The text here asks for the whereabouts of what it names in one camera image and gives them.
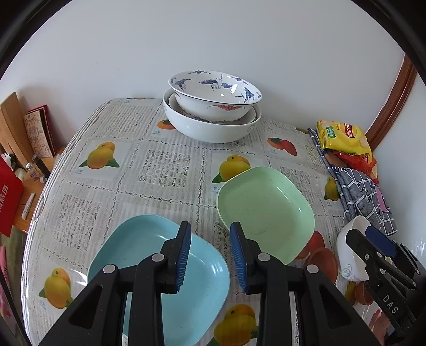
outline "white wall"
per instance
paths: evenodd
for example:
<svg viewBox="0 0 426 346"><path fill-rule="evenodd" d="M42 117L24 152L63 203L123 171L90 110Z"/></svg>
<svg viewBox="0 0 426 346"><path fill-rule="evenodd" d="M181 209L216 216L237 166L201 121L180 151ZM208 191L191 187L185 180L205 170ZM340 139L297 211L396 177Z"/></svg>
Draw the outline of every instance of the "white wall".
<svg viewBox="0 0 426 346"><path fill-rule="evenodd" d="M402 58L350 0L73 0L19 52L0 99L47 103L65 143L104 101L161 97L172 74L212 69L258 86L267 117L367 130Z"/></svg>
<svg viewBox="0 0 426 346"><path fill-rule="evenodd" d="M426 86L417 76L394 125L374 151L381 191L403 242L426 265Z"/></svg>

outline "green label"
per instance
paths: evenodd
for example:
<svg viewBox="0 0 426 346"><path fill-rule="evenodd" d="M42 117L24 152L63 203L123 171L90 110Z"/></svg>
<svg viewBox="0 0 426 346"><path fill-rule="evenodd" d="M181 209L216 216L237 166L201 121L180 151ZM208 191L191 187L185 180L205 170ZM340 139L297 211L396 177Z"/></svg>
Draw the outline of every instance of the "green label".
<svg viewBox="0 0 426 346"><path fill-rule="evenodd" d="M333 126L327 127L326 130L327 130L327 135L330 138L336 138L336 135L334 134Z"/></svg>

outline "red chip bag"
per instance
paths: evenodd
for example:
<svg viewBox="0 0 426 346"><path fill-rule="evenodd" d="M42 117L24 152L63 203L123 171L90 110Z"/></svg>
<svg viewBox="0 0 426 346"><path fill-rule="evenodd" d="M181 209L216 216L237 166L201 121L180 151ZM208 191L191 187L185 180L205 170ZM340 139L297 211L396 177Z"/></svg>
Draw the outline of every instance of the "red chip bag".
<svg viewBox="0 0 426 346"><path fill-rule="evenodd" d="M10 236L24 185L0 157L0 233Z"/></svg>
<svg viewBox="0 0 426 346"><path fill-rule="evenodd" d="M342 151L335 151L333 153L345 162L350 168L365 173L375 184L379 184L377 176L377 161L374 156L369 154L351 155Z"/></svg>

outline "blue plastic tray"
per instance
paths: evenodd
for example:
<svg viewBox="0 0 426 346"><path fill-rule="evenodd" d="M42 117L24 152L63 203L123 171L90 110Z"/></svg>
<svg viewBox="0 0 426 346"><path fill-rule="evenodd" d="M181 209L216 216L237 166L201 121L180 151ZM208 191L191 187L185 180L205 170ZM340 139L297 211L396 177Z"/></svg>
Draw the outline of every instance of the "blue plastic tray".
<svg viewBox="0 0 426 346"><path fill-rule="evenodd" d="M119 225L92 261L91 280L106 264L119 268L138 264L159 252L174 238L179 226L158 215L135 216ZM220 312L230 287L230 276L222 255L208 242L192 234L184 283L174 294L162 294L164 342L166 346L193 346ZM128 335L129 294L124 313L123 333Z"/></svg>

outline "brown wooden trim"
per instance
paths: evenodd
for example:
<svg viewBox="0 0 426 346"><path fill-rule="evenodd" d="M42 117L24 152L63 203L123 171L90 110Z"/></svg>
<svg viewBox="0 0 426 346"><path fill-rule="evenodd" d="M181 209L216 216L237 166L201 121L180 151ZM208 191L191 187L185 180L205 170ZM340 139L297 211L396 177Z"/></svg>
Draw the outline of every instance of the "brown wooden trim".
<svg viewBox="0 0 426 346"><path fill-rule="evenodd" d="M416 68L408 56L405 55L401 70L389 94L388 100L366 133L371 150L377 148L395 122L410 94L416 75Z"/></svg>

